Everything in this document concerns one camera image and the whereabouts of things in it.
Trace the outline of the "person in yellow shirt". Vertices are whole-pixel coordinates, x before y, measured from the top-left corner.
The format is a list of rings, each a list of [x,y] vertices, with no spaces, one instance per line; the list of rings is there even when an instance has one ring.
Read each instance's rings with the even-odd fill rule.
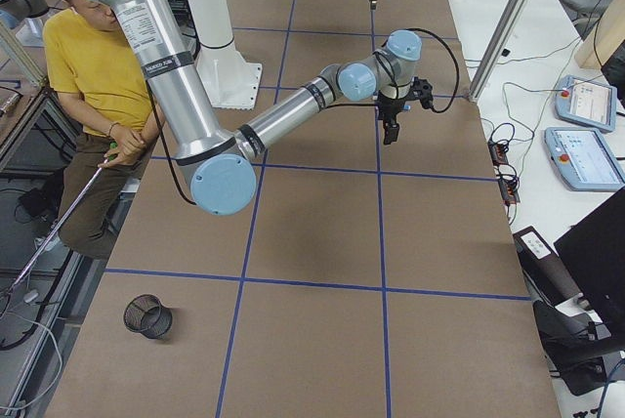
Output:
[[[139,63],[115,14],[96,0],[63,0],[45,24],[49,82],[82,132],[64,170],[60,240],[92,258],[109,258],[116,242],[108,209],[131,178],[140,178],[163,124]]]

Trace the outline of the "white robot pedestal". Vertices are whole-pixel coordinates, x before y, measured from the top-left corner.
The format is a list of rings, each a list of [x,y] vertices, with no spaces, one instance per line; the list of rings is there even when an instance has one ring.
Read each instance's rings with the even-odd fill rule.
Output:
[[[187,0],[200,51],[196,69],[217,108],[254,108],[263,67],[249,63],[235,46],[227,0]]]

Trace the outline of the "green handled reacher stick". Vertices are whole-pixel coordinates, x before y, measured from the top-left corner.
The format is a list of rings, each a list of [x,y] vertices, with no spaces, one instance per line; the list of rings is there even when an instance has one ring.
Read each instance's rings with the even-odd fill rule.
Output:
[[[1,300],[5,302],[4,309],[8,308],[8,306],[10,304],[10,299],[11,299],[12,295],[14,294],[15,290],[18,288],[18,286],[23,281],[25,281],[27,276],[30,274],[30,272],[34,268],[34,266],[35,266],[36,262],[38,261],[39,257],[42,255],[43,252],[46,251],[46,249],[47,249],[48,245],[50,244],[50,242],[58,235],[58,232],[60,231],[62,226],[66,223],[66,221],[72,215],[74,210],[82,202],[82,200],[84,199],[85,195],[88,193],[88,191],[95,184],[95,182],[97,181],[98,177],[103,172],[103,170],[104,169],[101,168],[101,167],[97,168],[96,172],[93,174],[93,176],[87,182],[87,184],[79,191],[77,196],[70,203],[69,207],[52,223],[52,225],[50,227],[50,230],[48,231],[46,237],[36,247],[36,250],[35,250],[34,254],[30,257],[28,262],[21,269],[21,272],[17,275],[15,280],[12,282],[12,284],[9,287],[5,288],[1,292]]]

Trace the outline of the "teach pendant far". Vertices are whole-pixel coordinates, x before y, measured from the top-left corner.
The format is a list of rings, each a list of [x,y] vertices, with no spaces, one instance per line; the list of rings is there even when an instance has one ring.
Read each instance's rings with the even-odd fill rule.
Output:
[[[616,108],[617,90],[613,86],[573,75],[558,83],[555,109],[561,120],[611,133],[615,130]]]

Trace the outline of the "black monitor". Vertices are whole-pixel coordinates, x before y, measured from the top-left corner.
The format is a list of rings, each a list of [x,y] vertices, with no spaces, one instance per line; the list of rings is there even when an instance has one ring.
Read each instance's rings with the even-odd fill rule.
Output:
[[[555,242],[572,279],[603,322],[624,329],[624,190]]]

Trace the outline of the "black mesh cup far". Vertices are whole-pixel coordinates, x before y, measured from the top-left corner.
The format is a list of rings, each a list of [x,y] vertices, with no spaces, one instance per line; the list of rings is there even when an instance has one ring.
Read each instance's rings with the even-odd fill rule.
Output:
[[[171,310],[164,306],[156,296],[142,294],[126,306],[123,322],[127,330],[155,340],[169,332],[173,323],[173,315]]]

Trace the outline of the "aluminium frame post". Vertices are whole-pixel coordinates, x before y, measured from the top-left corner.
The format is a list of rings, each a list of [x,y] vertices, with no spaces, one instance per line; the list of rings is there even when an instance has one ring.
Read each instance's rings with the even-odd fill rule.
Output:
[[[477,102],[528,0],[509,0],[471,82],[468,99]]]

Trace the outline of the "teach pendant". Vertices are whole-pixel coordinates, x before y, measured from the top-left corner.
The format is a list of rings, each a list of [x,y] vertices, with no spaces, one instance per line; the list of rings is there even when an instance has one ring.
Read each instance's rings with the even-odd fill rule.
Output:
[[[615,130],[616,108],[617,90],[613,86],[573,75],[558,83],[555,109],[561,120],[611,133]]]
[[[544,142],[558,173],[575,191],[617,191],[624,170],[597,128],[549,127]]]

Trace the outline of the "teach pendant near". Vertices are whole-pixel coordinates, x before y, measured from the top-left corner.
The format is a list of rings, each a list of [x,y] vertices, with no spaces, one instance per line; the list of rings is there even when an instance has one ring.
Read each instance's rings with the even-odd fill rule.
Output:
[[[558,173],[575,191],[617,191],[624,170],[597,128],[549,127],[544,142]]]

